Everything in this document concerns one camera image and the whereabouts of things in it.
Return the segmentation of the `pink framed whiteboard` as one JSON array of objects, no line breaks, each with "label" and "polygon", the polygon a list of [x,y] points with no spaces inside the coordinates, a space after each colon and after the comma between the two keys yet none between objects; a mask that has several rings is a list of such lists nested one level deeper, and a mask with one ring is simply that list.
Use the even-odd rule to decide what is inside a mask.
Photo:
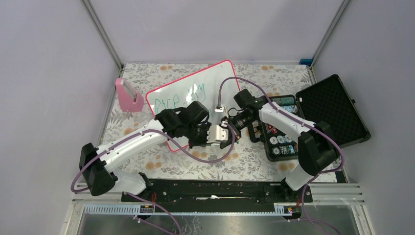
[{"label": "pink framed whiteboard", "polygon": [[236,73],[232,62],[225,60],[153,89],[146,94],[145,99],[153,115],[164,109],[187,107],[197,100],[208,109],[208,121],[213,126],[219,125],[225,116],[225,112],[215,111],[219,91],[222,91],[220,105],[226,111],[237,107],[233,97],[240,91],[238,81],[230,79],[220,89],[221,83],[228,77],[236,77]]}]

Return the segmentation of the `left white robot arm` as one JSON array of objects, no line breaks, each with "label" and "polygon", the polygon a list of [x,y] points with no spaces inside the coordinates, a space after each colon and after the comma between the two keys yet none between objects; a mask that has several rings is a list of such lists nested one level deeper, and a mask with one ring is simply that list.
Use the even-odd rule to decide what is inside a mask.
[{"label": "left white robot arm", "polygon": [[154,145],[185,137],[189,145],[207,143],[209,111],[199,101],[187,107],[164,109],[140,129],[108,144],[95,147],[88,143],[81,148],[80,173],[92,196],[111,190],[128,191],[140,201],[151,197],[152,189],[142,174],[135,176],[117,168],[139,152]]}]

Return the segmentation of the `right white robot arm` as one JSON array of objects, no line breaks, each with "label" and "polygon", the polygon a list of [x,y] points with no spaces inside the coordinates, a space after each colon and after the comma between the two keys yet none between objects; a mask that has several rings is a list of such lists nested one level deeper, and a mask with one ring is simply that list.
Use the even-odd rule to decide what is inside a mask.
[{"label": "right white robot arm", "polygon": [[341,156],[341,149],[332,139],[330,125],[322,121],[314,123],[296,116],[271,101],[266,95],[254,97],[247,89],[234,96],[242,112],[234,117],[224,116],[221,121],[227,124],[236,136],[255,120],[277,128],[298,145],[296,168],[282,183],[281,197],[288,202],[300,195],[300,188],[310,183],[327,166]]}]

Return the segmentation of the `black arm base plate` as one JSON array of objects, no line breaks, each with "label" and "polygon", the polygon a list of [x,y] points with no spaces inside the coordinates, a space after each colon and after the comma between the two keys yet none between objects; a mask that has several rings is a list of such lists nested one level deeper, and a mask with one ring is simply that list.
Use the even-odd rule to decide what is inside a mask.
[{"label": "black arm base plate", "polygon": [[169,212],[274,212],[275,203],[299,206],[313,201],[306,188],[289,192],[279,182],[151,179],[138,196]]}]

